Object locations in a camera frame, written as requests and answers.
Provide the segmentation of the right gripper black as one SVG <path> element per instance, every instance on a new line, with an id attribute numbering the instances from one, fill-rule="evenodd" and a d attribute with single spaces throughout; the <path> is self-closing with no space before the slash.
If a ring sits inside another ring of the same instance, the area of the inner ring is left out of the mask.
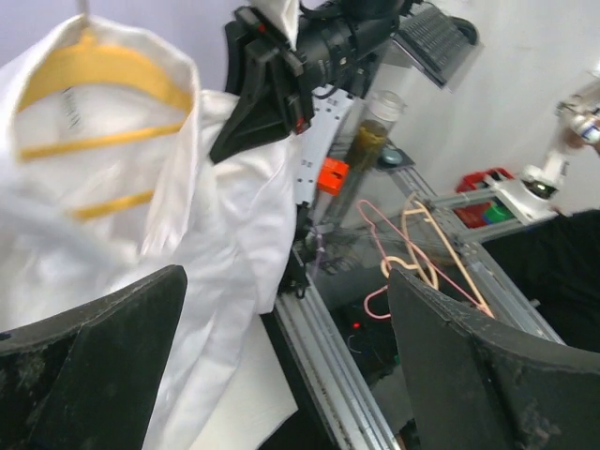
<path id="1" fill-rule="evenodd" d="M 349 15 L 302 15 L 292 51 L 264 22 L 227 23 L 226 91 L 238 97 L 210 150 L 218 164 L 243 151 L 302 134 L 310 127 L 312 99 L 337 90 L 367 91 L 378 66 L 380 22 Z"/>

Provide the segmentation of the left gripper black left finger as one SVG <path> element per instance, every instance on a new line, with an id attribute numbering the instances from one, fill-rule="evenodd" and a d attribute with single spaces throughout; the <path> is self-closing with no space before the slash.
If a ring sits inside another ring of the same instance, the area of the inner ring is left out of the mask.
<path id="1" fill-rule="evenodd" d="M 170 265 L 2 332 L 2 448 L 142 448 L 187 285 Z"/>

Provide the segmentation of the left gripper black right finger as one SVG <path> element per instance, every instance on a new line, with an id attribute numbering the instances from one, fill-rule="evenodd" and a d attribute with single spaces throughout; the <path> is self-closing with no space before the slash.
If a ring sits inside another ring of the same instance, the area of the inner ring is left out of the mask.
<path id="1" fill-rule="evenodd" d="M 598 353 L 525 333 L 398 270 L 387 297 L 422 448 L 598 448 Z"/>

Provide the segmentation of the yellow plastic hanger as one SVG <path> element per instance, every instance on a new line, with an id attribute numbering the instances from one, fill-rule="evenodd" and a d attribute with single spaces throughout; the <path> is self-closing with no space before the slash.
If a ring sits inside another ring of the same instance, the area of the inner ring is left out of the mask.
<path id="1" fill-rule="evenodd" d="M 198 70 L 155 34 L 80 16 L 1 69 L 1 210 L 183 230 L 203 165 Z"/>

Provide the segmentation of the white shirt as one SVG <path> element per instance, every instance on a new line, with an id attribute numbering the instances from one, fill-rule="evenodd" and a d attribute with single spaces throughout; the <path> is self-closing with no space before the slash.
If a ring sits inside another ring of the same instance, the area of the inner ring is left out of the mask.
<path id="1" fill-rule="evenodd" d="M 301 143 L 213 162 L 237 102 L 161 37 L 99 17 L 1 69 L 2 328 L 187 273 L 147 449 L 256 449 L 297 410 L 261 316 L 290 256 Z"/>

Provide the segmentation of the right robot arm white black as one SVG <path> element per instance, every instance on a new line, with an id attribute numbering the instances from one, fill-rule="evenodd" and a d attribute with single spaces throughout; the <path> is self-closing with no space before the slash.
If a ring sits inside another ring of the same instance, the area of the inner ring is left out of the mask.
<path id="1" fill-rule="evenodd" d="M 364 97 L 392 36 L 399 1 L 254 1 L 225 26 L 227 92 L 238 97 L 210 151 L 220 163 L 296 134 L 295 202 L 309 207 L 341 121 Z"/>

